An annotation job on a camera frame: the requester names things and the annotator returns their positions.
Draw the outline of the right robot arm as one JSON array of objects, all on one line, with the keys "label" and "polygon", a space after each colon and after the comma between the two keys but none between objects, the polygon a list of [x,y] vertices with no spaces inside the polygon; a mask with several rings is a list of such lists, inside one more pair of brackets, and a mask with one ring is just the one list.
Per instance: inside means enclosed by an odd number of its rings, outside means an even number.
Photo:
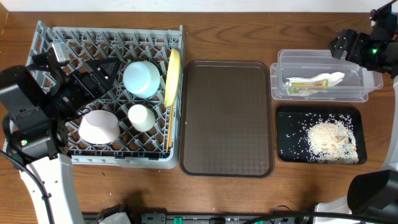
[{"label": "right robot arm", "polygon": [[[370,71],[389,73],[397,94],[397,29],[374,28],[371,34],[345,29],[329,44],[332,57],[346,60]],[[392,136],[382,170],[356,176],[348,194],[315,206],[317,213],[361,215],[397,223],[397,112],[394,112]]]}]

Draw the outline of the yellow plate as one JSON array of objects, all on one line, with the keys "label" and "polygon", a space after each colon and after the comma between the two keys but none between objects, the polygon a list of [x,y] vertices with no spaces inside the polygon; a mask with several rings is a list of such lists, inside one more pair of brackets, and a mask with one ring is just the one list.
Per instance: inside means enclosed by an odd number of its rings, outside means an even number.
[{"label": "yellow plate", "polygon": [[178,82],[181,71],[181,56],[177,49],[172,49],[170,54],[169,66],[167,69],[167,79],[165,84],[164,105],[166,108],[174,104],[177,96]]}]

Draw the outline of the light blue bowl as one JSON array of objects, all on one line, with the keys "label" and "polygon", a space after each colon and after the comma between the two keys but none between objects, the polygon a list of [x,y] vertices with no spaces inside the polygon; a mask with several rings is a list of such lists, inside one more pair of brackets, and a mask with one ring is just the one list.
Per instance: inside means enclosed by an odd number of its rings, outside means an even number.
[{"label": "light blue bowl", "polygon": [[154,95],[160,85],[160,72],[148,61],[133,62],[123,73],[124,87],[139,98],[149,98]]}]

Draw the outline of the cream cup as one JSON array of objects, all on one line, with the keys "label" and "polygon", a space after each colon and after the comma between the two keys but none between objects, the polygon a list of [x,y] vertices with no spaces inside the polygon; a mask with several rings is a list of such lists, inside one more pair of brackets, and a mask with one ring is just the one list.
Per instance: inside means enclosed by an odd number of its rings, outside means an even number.
[{"label": "cream cup", "polygon": [[130,107],[127,117],[133,128],[140,132],[149,131],[155,124],[154,113],[143,105]]}]

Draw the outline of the wooden chopstick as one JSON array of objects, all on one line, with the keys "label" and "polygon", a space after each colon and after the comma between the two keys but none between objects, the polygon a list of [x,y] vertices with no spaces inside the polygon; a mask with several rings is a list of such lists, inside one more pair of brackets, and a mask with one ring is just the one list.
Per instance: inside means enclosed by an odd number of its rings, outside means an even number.
[{"label": "wooden chopstick", "polygon": [[171,142],[172,142],[172,130],[173,130],[173,117],[174,117],[174,107],[170,107],[170,123],[169,123],[169,140],[168,140],[168,146],[169,148],[171,147]]},{"label": "wooden chopstick", "polygon": [[170,115],[169,115],[169,127],[168,127],[168,133],[167,133],[167,142],[166,142],[166,153],[169,153],[169,144],[171,140],[171,133],[172,133],[172,116],[173,116],[174,109],[171,106],[170,107]]}]

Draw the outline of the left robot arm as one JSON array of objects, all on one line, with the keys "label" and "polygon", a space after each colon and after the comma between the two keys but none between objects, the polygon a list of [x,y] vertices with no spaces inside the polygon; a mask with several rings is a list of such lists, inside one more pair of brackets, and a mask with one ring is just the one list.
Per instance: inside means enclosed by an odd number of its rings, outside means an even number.
[{"label": "left robot arm", "polygon": [[19,170],[39,223],[83,223],[68,147],[69,121],[81,121],[80,137],[92,144],[118,139],[119,121],[106,110],[83,113],[87,104],[110,91],[118,58],[87,60],[82,72],[65,73],[66,53],[53,50],[28,66],[1,72],[2,120],[6,149],[2,155]]}]

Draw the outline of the green yellow snack wrapper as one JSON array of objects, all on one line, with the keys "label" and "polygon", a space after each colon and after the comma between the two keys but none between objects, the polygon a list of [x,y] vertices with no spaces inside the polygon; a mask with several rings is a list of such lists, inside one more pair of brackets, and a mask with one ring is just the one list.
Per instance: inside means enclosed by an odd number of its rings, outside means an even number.
[{"label": "green yellow snack wrapper", "polygon": [[287,94],[289,96],[308,96],[324,90],[324,87],[328,86],[328,80],[309,83],[287,82],[286,84],[288,86]]}]

